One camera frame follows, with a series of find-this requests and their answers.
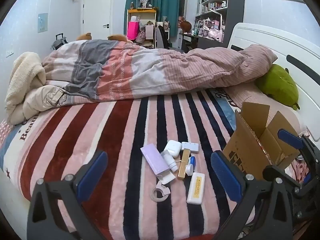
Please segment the white tape dispenser roll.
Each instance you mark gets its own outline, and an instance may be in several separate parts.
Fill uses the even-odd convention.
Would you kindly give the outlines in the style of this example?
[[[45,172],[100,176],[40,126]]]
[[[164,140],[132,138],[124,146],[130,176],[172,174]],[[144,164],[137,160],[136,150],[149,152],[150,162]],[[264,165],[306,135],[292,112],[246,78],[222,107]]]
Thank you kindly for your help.
[[[171,191],[168,187],[164,186],[161,181],[158,181],[155,188],[150,193],[150,198],[157,203],[163,202],[168,199]]]

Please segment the white tube bottle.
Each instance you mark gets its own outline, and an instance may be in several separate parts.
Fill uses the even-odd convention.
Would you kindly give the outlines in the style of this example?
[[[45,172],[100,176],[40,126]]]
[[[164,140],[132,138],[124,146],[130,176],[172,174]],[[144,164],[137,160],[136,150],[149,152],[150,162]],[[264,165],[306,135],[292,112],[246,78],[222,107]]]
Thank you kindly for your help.
[[[172,172],[176,172],[178,170],[176,161],[168,150],[164,150],[161,153],[161,156],[163,157],[164,161],[167,163],[168,167]]]

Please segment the white earbuds case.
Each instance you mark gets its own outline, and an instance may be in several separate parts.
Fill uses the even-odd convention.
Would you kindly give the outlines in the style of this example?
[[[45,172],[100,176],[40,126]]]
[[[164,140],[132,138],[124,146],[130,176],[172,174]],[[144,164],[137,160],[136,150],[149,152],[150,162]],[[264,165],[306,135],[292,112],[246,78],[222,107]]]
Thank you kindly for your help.
[[[177,158],[180,155],[182,144],[179,141],[169,140],[164,148],[168,151],[173,158]]]

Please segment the brown cardboard box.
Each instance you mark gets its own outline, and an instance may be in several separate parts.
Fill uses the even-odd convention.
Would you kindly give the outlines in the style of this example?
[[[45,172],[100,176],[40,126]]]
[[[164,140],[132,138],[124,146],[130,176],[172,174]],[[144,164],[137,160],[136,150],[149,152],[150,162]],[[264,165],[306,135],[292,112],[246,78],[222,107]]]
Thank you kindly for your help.
[[[235,111],[236,130],[223,149],[223,154],[244,174],[263,179],[263,170],[276,165],[287,168],[299,155],[299,150],[278,138],[284,129],[297,136],[285,116],[277,112],[267,123],[270,106],[244,102],[241,111]]]

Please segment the white eraser box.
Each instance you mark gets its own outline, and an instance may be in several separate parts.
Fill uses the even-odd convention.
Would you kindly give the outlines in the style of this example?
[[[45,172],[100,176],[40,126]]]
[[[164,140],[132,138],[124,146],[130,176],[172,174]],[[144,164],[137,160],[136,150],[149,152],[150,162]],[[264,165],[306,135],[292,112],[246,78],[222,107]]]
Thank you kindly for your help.
[[[193,205],[201,205],[204,195],[205,174],[194,172],[187,196],[187,203]]]

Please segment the white bed headboard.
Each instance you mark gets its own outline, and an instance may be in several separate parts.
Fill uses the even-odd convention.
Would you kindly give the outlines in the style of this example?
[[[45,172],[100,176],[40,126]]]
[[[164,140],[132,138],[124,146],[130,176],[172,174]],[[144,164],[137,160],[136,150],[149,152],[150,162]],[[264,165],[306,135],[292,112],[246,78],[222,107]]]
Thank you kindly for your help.
[[[228,48],[240,51],[251,44],[261,44],[278,57],[276,64],[289,70],[297,85],[300,109],[297,111],[319,145],[319,47],[295,34],[264,25],[238,23],[232,31]]]

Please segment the small white rectangular box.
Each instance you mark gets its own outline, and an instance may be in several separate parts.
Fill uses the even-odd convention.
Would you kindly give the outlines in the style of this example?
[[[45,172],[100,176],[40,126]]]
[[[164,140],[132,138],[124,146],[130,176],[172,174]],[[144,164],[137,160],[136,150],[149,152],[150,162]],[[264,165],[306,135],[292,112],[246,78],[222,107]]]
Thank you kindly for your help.
[[[199,144],[193,142],[181,142],[181,150],[189,150],[191,153],[198,153],[199,152]]]

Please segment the striped pink bed blanket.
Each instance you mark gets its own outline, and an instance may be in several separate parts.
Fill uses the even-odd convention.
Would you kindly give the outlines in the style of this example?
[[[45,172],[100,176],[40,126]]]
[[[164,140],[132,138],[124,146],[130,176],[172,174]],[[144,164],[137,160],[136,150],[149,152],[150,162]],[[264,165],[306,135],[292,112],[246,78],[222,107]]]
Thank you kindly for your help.
[[[208,239],[235,207],[210,164],[235,130],[237,105],[223,90],[103,102],[52,109],[26,122],[1,123],[1,208],[26,236],[36,181],[76,173],[96,150],[107,169],[83,206],[107,239]],[[170,140],[192,142],[196,172],[205,176],[199,205],[187,203],[190,178],[174,179],[170,194],[154,202],[158,179],[141,148],[164,150]]]

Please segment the grey bookshelf with items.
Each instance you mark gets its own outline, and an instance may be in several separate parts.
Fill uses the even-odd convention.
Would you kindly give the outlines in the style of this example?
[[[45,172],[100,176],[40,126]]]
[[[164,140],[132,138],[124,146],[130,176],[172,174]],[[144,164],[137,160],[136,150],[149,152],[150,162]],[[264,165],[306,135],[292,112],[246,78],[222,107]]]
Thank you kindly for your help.
[[[245,0],[199,0],[195,23],[200,20],[211,20],[223,35],[218,38],[200,36],[197,47],[206,49],[210,47],[228,47],[233,28],[244,18]]]

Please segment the brown plush toy on desk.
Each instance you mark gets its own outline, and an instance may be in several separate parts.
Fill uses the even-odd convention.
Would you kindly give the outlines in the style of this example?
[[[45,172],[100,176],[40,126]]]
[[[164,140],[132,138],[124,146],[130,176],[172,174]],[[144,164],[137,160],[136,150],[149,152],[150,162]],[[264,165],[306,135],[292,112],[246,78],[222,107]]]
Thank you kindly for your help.
[[[178,27],[182,29],[183,33],[189,33],[192,29],[191,23],[186,21],[183,16],[178,19]]]

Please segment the patchwork pink grey duvet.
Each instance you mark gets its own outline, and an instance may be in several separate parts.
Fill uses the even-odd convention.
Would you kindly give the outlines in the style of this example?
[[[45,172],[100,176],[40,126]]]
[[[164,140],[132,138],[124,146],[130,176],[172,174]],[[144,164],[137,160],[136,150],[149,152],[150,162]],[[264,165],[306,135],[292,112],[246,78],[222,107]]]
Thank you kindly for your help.
[[[43,60],[49,85],[67,103],[118,101],[202,88],[230,87],[266,74],[277,56],[252,44],[241,51],[216,47],[180,53],[109,40],[63,45]]]

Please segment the black suitcase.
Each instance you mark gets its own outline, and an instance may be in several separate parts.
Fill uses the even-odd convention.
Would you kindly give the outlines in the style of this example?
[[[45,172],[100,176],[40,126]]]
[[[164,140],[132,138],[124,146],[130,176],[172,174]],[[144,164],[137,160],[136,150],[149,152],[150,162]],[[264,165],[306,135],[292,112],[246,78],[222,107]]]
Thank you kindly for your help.
[[[63,33],[56,35],[56,40],[52,44],[52,50],[58,50],[64,44],[67,44],[66,37],[64,37]]]

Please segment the brown plush bear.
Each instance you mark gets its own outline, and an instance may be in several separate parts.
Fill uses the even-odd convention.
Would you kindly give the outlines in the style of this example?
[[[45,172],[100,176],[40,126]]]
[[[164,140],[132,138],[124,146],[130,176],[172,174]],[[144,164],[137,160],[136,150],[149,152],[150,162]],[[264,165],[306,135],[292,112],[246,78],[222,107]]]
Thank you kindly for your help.
[[[78,36],[76,38],[77,41],[80,41],[80,40],[91,40],[91,39],[92,39],[92,34],[91,33],[85,33],[85,34],[82,34],[82,35],[80,35],[80,36]],[[122,42],[133,44],[133,42],[131,40],[128,40],[126,36],[121,35],[121,34],[110,35],[107,39],[108,40],[112,40],[112,41],[122,41]]]

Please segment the white door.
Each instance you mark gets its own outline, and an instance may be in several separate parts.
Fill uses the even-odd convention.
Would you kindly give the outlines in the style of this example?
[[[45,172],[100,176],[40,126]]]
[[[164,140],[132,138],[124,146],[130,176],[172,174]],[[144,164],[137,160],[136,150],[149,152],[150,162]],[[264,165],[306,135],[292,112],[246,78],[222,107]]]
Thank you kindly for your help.
[[[111,31],[112,0],[84,0],[82,29],[93,39],[107,39]]]

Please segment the blue wall poster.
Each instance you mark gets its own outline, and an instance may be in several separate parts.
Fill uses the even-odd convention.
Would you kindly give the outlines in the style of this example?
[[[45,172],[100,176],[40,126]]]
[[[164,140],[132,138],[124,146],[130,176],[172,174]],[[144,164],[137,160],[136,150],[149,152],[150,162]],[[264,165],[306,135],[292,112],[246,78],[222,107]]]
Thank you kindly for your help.
[[[48,31],[48,13],[38,14],[37,17],[37,32],[43,33]]]

